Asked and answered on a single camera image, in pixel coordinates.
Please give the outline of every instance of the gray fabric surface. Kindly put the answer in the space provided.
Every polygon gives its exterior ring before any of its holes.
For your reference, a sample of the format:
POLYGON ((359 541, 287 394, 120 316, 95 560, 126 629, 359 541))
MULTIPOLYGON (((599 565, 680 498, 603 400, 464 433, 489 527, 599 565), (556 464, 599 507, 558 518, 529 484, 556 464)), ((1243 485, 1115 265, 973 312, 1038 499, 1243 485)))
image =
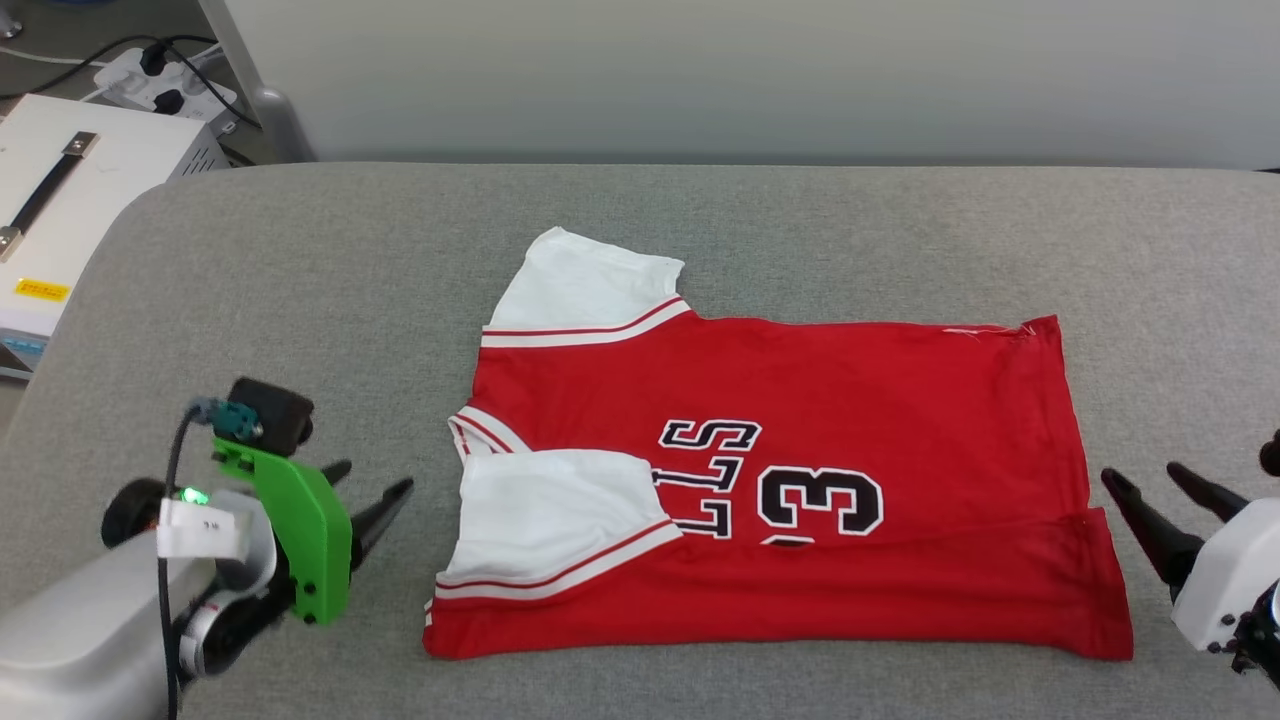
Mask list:
MULTIPOLYGON (((1132 664, 1036 647, 803 642, 428 659, 422 602, 457 532, 444 418, 480 325, 548 227, 682 258, 707 316, 1012 324, 1057 313, 1091 474, 1126 470, 1184 527, 1181 460, 1248 496, 1280 482, 1280 178, 1121 169, 310 165, 151 191, 72 299, 0 457, 0 609, 102 552, 102 507, 164 469, 196 393, 239 374, 310 395, 300 460, 349 456, 355 507, 419 492, 337 625, 289 621, 192 719, 1275 717, 1280 696, 1194 653, 1111 509, 1132 664)), ((215 478, 197 430, 184 479, 215 478)), ((858 612, 850 598, 850 612, 858 612)))

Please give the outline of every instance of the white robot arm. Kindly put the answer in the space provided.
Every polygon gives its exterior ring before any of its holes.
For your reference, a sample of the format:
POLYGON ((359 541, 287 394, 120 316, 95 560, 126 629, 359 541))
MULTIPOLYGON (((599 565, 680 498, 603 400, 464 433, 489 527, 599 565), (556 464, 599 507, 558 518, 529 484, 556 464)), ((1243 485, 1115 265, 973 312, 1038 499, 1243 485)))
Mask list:
POLYGON ((214 460, 227 474, 259 480, 251 482, 259 496, 205 496, 175 487, 173 470, 166 483, 141 478, 125 486, 102 519, 110 552, 0 618, 0 717, 173 717, 182 689, 225 671, 285 614, 307 624, 337 619, 351 573, 412 493, 413 480, 404 478, 348 518, 332 487, 351 462, 311 469, 285 459, 310 434, 311 404, 283 388, 242 378, 230 400, 204 398, 193 407, 212 409, 196 421, 214 425, 214 460), (247 528, 238 536, 243 552, 229 560, 173 557, 161 571, 156 527, 174 502, 229 512, 247 528), (161 589, 172 618, 161 611, 161 589))
MULTIPOLYGON (((1280 432, 1262 447, 1263 470, 1280 477, 1280 432)), ((1231 669, 1261 669, 1280 688, 1280 497, 1248 501, 1178 462, 1170 478, 1225 525, 1204 541, 1179 530, 1107 468, 1102 484, 1120 506, 1174 601, 1174 624, 1204 652, 1231 653, 1231 669)))

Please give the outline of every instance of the red and white stripe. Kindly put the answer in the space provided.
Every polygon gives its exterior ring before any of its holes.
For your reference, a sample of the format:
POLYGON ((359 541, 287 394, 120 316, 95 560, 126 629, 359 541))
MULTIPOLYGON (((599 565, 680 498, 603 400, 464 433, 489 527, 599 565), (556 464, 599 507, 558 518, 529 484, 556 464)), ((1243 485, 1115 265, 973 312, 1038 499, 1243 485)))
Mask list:
POLYGON ((515 430, 484 410, 466 406, 449 418, 448 423, 453 432, 453 446, 463 460, 467 455, 531 452, 515 430))
POLYGON ((680 296, 668 297, 630 323, 613 328, 572 328, 545 331, 504 331, 485 327, 481 347, 556 347, 566 345, 602 345, 620 342, 646 333, 667 320, 689 313, 680 296))
POLYGON ((543 600, 580 585, 645 552, 681 537, 671 519, 663 519, 627 539, 548 577, 513 583, 502 578, 448 578, 435 580, 435 600, 485 597, 498 600, 543 600))

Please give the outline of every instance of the green bracket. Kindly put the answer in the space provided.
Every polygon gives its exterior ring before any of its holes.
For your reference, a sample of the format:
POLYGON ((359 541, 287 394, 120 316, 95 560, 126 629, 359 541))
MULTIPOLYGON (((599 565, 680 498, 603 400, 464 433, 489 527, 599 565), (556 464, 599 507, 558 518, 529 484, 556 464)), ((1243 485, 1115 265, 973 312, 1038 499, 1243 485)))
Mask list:
POLYGON ((223 473, 251 483, 271 519, 297 588, 293 614, 320 625, 335 620, 351 587, 351 518, 329 480, 315 468, 219 437, 214 447, 225 456, 223 473))

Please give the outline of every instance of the power strip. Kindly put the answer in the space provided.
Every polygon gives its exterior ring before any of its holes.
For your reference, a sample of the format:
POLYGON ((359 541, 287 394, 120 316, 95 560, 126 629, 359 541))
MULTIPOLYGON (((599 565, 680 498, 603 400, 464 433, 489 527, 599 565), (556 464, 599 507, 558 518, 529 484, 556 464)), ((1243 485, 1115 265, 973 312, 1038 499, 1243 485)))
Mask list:
MULTIPOLYGON (((122 108, 161 113, 179 118, 191 118, 209 126, 216 135, 227 135, 236 129, 236 117, 214 97, 209 87, 191 72, 187 65, 166 63, 157 76, 148 76, 142 69, 142 49, 131 47, 120 53, 105 68, 93 76, 93 82, 102 97, 122 108), (174 91, 175 94, 161 95, 174 91), (161 109, 156 109, 160 97, 161 109)), ((236 92, 212 83, 228 102, 236 102, 236 92)))

